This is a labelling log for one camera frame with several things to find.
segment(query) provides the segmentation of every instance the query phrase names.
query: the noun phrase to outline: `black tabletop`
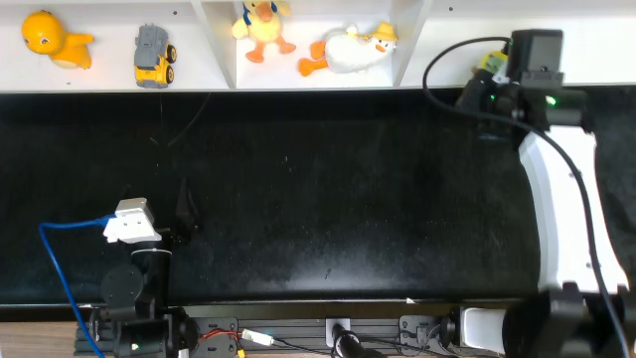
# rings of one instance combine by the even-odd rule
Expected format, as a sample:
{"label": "black tabletop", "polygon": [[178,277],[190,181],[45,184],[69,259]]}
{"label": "black tabletop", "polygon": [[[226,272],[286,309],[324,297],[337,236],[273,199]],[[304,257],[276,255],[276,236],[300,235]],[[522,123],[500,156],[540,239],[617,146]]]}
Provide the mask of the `black tabletop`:
{"label": "black tabletop", "polygon": [[[457,91],[441,93],[453,97]],[[590,89],[610,234],[636,266],[631,89]],[[516,297],[536,291],[528,179],[508,142],[417,90],[0,96],[0,304],[63,303],[42,221],[112,213],[127,187],[172,220],[187,178],[203,231],[174,248],[170,301]],[[79,302],[128,261],[100,228],[48,231]]]}

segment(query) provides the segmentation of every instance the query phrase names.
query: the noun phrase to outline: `yellow toy truck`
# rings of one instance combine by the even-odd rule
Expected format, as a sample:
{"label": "yellow toy truck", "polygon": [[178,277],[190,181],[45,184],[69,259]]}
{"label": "yellow toy truck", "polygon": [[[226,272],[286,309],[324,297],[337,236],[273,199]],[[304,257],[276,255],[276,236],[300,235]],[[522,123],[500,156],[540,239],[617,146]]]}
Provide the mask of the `yellow toy truck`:
{"label": "yellow toy truck", "polygon": [[177,61],[177,49],[168,43],[168,33],[154,25],[139,27],[135,38],[135,78],[145,89],[164,89],[175,79],[172,66]]}

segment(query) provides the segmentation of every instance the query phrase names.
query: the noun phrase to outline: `plush toy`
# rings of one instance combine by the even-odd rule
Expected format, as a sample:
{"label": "plush toy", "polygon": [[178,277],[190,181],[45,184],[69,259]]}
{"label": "plush toy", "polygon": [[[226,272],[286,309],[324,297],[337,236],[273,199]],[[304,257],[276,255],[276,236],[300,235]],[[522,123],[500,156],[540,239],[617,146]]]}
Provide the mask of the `plush toy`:
{"label": "plush toy", "polygon": [[360,73],[390,56],[397,41],[394,27],[388,23],[380,24],[369,36],[359,35],[354,25],[346,31],[334,30],[327,34],[325,41],[311,45],[311,57],[315,61],[300,60],[298,71],[304,77],[326,68],[336,74]]}
{"label": "plush toy", "polygon": [[36,54],[49,55],[54,64],[64,69],[90,68],[88,47],[91,35],[69,34],[48,11],[31,14],[22,25],[24,42]]}
{"label": "plush toy", "polygon": [[281,54],[291,54],[296,46],[285,42],[282,34],[280,15],[291,15],[289,5],[282,1],[254,1],[242,3],[243,14],[232,28],[237,39],[249,37],[256,42],[254,51],[245,56],[254,63],[262,63],[265,45],[275,42]]}

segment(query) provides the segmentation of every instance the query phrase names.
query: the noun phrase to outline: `white plush duck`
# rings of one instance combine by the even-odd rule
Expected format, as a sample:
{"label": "white plush duck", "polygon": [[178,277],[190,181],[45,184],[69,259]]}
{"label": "white plush duck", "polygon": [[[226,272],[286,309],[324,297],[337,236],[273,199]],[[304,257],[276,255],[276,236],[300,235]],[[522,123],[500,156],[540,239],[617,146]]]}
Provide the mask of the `white plush duck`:
{"label": "white plush duck", "polygon": [[394,27],[382,23],[370,36],[358,34],[356,26],[347,30],[334,30],[327,34],[325,41],[311,45],[311,57],[302,59],[298,71],[304,77],[314,71],[329,68],[336,74],[363,72],[382,59],[391,55],[396,48],[398,37]]}

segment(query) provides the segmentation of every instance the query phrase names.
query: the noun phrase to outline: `straw hat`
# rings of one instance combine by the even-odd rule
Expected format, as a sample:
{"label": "straw hat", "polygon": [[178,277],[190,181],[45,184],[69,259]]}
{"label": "straw hat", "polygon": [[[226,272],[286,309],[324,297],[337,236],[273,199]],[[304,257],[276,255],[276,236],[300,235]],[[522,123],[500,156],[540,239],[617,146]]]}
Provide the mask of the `straw hat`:
{"label": "straw hat", "polygon": [[370,35],[371,37],[375,37],[378,40],[383,41],[397,41],[398,37],[394,32],[394,27],[389,23],[382,23],[378,26],[378,30],[375,33]]}

